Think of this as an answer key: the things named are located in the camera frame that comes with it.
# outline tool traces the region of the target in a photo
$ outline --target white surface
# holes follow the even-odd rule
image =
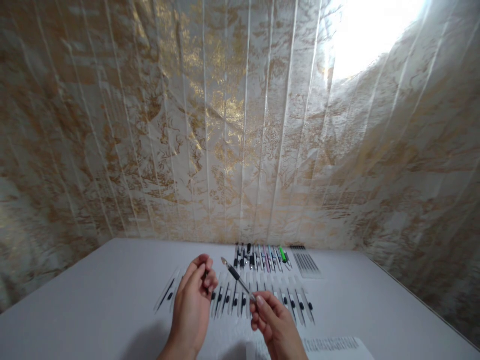
[[[171,325],[153,308],[177,267],[208,253],[233,260],[233,245],[114,239],[0,316],[0,358],[155,359]],[[376,360],[480,359],[480,353],[358,252],[310,250],[323,280],[303,280],[315,328],[303,337],[361,339]],[[249,320],[210,322],[200,359],[244,359]]]
[[[355,347],[335,347],[337,344],[345,343],[354,344]],[[362,340],[356,337],[305,338],[303,339],[303,345],[309,360],[375,360]],[[258,340],[256,343],[249,342],[247,344],[246,360],[266,359],[270,359],[270,354],[265,341]]]

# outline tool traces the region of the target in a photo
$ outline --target finger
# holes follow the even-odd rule
[[[211,271],[214,266],[214,260],[209,257],[208,260],[206,261],[206,270]]]
[[[280,319],[284,319],[285,316],[290,314],[289,310],[282,304],[282,302],[277,299],[275,295],[273,295],[270,291],[257,291],[253,293],[255,297],[260,295],[265,302],[270,305],[272,308],[273,312],[276,314],[277,317]]]
[[[218,285],[219,285],[219,279],[215,276],[215,279],[213,280],[213,285],[210,285],[210,288],[213,291],[217,288]]]
[[[183,279],[180,281],[180,285],[178,286],[179,292],[181,292],[185,288],[185,285],[189,282],[190,277],[195,272],[195,270],[197,270],[201,264],[206,263],[209,258],[210,256],[208,254],[202,254],[190,263],[185,275],[183,276]]]
[[[260,314],[261,319],[268,323],[272,329],[278,329],[280,326],[280,319],[278,318],[277,314],[275,314],[272,307],[261,295],[256,297],[256,304],[258,306],[258,313]]]
[[[200,290],[202,287],[202,276],[205,274],[205,264],[203,263],[200,265],[200,267],[195,270],[195,272],[190,276],[190,279],[185,285],[185,289],[195,289],[195,290]]]
[[[205,286],[206,288],[209,288],[210,286],[215,285],[216,278],[217,278],[217,273],[215,272],[215,270],[211,270],[206,276],[205,281],[203,282],[203,286]]]
[[[260,332],[262,334],[265,334],[265,331],[268,328],[267,323],[265,321],[263,321],[262,318],[259,318],[257,324],[258,324],[258,329],[260,330]]]

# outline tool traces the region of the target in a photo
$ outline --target green pen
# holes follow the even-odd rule
[[[279,246],[279,248],[280,248],[280,254],[281,254],[281,258],[283,260],[283,263],[286,264],[287,263],[287,258],[285,257],[284,250],[282,249],[281,246]]]

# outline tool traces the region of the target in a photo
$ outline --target right hand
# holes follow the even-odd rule
[[[260,329],[272,360],[308,360],[290,311],[270,291],[253,293],[251,328]]]

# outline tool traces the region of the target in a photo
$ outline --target pen grip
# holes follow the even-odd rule
[[[230,267],[228,268],[228,271],[230,272],[230,274],[232,274],[232,275],[233,275],[233,277],[235,278],[235,280],[237,280],[237,281],[238,281],[238,280],[240,279],[240,275],[239,275],[239,273],[238,273],[238,272],[236,272],[236,271],[235,271],[235,269],[234,269],[233,267],[231,267],[231,266],[230,266]]]

